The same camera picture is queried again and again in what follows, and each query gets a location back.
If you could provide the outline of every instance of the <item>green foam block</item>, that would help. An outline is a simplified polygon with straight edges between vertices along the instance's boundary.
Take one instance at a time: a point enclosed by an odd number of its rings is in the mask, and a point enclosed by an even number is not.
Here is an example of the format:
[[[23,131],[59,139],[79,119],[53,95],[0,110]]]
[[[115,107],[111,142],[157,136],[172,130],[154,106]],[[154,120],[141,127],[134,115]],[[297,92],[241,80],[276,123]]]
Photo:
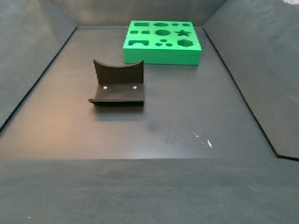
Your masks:
[[[192,22],[131,21],[126,63],[200,65],[202,45]]]

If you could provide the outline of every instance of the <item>black plastic holder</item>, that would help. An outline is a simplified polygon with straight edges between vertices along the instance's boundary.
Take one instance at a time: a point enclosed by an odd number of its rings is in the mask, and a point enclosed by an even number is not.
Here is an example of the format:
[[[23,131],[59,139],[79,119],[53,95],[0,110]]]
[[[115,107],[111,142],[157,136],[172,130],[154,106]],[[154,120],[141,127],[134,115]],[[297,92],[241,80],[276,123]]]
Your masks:
[[[145,62],[133,66],[109,66],[94,60],[98,73],[97,105],[145,105]]]

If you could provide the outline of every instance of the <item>circular hole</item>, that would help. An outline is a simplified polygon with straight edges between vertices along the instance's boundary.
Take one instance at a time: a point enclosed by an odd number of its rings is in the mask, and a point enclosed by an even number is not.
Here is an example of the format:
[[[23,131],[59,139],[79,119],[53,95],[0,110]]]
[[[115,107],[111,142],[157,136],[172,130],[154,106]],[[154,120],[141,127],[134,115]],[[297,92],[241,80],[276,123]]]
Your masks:
[[[156,32],[156,34],[160,35],[160,36],[168,36],[172,33],[168,30],[160,30],[160,31]]]
[[[157,23],[157,24],[154,24],[156,26],[169,26],[169,24],[166,24],[166,23]]]

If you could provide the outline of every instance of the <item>gray floor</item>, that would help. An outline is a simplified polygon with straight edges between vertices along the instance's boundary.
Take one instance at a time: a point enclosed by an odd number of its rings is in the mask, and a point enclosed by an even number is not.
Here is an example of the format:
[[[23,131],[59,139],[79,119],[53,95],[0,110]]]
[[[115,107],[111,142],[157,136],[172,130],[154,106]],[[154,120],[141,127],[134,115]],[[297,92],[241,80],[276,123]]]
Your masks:
[[[126,27],[81,27],[0,134],[2,159],[274,158],[212,42],[200,66],[146,65],[143,108],[97,108],[93,60],[123,64]]]
[[[2,162],[5,224],[298,224],[299,164],[272,159]]]

